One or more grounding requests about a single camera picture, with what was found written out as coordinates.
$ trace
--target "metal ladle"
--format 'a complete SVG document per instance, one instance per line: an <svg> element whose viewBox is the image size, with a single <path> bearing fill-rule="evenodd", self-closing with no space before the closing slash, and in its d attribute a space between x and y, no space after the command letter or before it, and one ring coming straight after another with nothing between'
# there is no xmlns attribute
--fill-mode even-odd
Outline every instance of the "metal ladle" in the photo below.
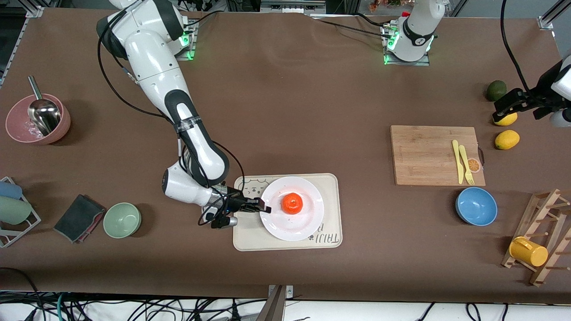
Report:
<svg viewBox="0 0 571 321"><path fill-rule="evenodd" d="M38 127L42 135L48 136L59 124L61 115L54 102L42 98L34 76L28 76L36 100L28 107L28 117Z"/></svg>

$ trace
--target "teal cable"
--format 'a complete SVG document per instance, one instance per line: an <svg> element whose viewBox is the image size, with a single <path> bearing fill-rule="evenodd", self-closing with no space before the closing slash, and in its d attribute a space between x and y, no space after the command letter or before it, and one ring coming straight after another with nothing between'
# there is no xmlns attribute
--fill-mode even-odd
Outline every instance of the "teal cable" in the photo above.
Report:
<svg viewBox="0 0 571 321"><path fill-rule="evenodd" d="M62 318L62 298L63 298L63 292L59 295L58 305L57 305L57 307L58 307L58 318L59 318L59 321L64 321L63 318Z"/></svg>

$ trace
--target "yellow mug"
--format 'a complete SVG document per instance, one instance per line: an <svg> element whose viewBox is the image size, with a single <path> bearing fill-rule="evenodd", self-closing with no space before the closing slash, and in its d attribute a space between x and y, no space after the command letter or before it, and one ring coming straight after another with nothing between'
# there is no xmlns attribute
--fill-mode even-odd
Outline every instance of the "yellow mug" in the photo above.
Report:
<svg viewBox="0 0 571 321"><path fill-rule="evenodd" d="M549 253L545 247L518 236L509 245L509 255L529 265L542 266Z"/></svg>

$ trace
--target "orange slice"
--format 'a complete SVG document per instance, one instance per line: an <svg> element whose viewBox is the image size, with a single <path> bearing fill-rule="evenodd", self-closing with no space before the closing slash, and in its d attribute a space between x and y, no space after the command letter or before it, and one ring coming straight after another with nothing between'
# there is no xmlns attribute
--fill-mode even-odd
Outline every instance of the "orange slice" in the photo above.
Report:
<svg viewBox="0 0 571 321"><path fill-rule="evenodd" d="M479 172L482 169L480 161L475 158L468 158L468 167L471 172Z"/></svg>
<svg viewBox="0 0 571 321"><path fill-rule="evenodd" d="M282 210L286 214L297 214L303 208L303 201L301 196L295 193L289 193L282 199Z"/></svg>

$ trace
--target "blue bowl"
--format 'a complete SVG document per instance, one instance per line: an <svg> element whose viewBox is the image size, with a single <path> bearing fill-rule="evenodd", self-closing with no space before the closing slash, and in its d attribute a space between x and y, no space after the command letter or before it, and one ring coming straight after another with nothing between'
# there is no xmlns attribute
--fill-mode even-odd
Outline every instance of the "blue bowl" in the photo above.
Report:
<svg viewBox="0 0 571 321"><path fill-rule="evenodd" d="M496 219L498 205L486 190L468 187L456 199L456 212L467 223L486 226Z"/></svg>

